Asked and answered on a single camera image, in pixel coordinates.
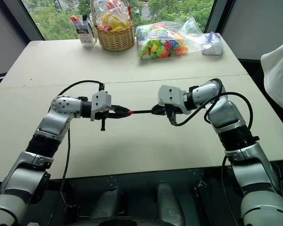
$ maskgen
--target pen holder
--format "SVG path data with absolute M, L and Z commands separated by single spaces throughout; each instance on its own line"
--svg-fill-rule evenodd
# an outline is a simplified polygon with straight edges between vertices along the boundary
M 95 39 L 92 34 L 92 30 L 88 26 L 87 21 L 72 21 L 73 25 L 75 26 L 75 31 L 77 36 L 79 37 L 82 46 L 85 47 L 92 47 L 95 44 Z

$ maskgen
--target wicker basket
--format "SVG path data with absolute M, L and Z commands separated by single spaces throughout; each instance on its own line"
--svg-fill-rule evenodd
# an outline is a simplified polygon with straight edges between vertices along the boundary
M 123 0 L 125 5 L 129 7 L 128 1 Z M 94 8 L 94 0 L 90 1 L 92 22 L 98 31 L 100 45 L 109 51 L 122 51 L 134 45 L 134 25 L 131 20 L 131 25 L 118 32 L 105 31 L 98 27 L 96 22 L 96 13 Z

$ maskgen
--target green foliage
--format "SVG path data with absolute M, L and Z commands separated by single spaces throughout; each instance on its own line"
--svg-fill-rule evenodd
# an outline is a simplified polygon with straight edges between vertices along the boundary
M 129 5 L 131 6 L 132 12 L 132 20 L 134 22 L 134 26 L 140 26 L 144 24 L 142 20 L 142 7 L 143 4 L 138 0 L 128 0 Z
M 77 39 L 70 21 L 77 10 L 61 10 L 52 0 L 24 0 L 29 13 L 45 40 Z
M 34 22 L 46 40 L 77 39 L 71 15 L 89 15 L 90 0 L 23 0 Z M 185 22 L 194 16 L 201 30 L 205 29 L 214 0 L 150 0 L 150 20 L 142 19 L 143 3 L 128 0 L 135 27 L 159 21 Z
M 204 31 L 213 3 L 214 0 L 150 0 L 150 22 L 185 22 L 193 16 Z

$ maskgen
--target table surface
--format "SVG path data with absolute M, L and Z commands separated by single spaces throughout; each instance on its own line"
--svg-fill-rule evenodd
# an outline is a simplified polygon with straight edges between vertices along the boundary
M 51 100 L 67 85 L 83 79 L 105 82 L 112 104 L 145 110 L 157 103 L 163 84 L 187 90 L 218 77 L 227 91 L 249 99 L 254 110 L 252 134 L 260 137 L 269 160 L 282 159 L 283 124 L 223 43 L 224 53 L 216 58 L 195 53 L 144 62 L 137 58 L 136 46 L 110 53 L 99 46 L 86 50 L 79 40 L 31 42 L 0 84 L 0 181 L 26 149 Z M 72 58 L 65 57 L 67 52 Z M 97 88 L 82 84 L 66 94 L 91 97 Z M 248 122 L 245 103 L 238 97 L 229 99 Z M 224 149 L 203 114 L 182 127 L 171 126 L 165 116 L 151 114 L 108 119 L 105 132 L 100 131 L 100 121 L 73 119 L 67 178 L 221 165 Z M 62 177 L 66 154 L 64 139 L 49 169 L 52 179 Z

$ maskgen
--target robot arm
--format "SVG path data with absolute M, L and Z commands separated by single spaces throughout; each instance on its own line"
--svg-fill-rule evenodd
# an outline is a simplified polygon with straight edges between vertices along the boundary
M 189 92 L 177 87 L 162 86 L 158 92 L 158 105 L 176 125 L 175 114 L 190 114 L 208 100 L 217 97 L 221 83 L 211 80 Z M 206 104 L 208 110 L 213 101 Z M 241 218 L 246 226 L 283 226 L 283 197 L 278 194 L 280 186 L 271 164 L 253 137 L 237 107 L 221 96 L 208 113 L 209 121 L 218 134 L 229 158 L 234 175 L 243 191 Z
M 43 196 L 50 174 L 49 169 L 58 146 L 64 139 L 73 118 L 123 118 L 129 109 L 111 105 L 111 95 L 101 90 L 92 96 L 72 98 L 61 95 L 51 102 L 26 151 L 22 152 L 1 185 L 0 225 L 20 224 L 28 204 L 37 203 Z

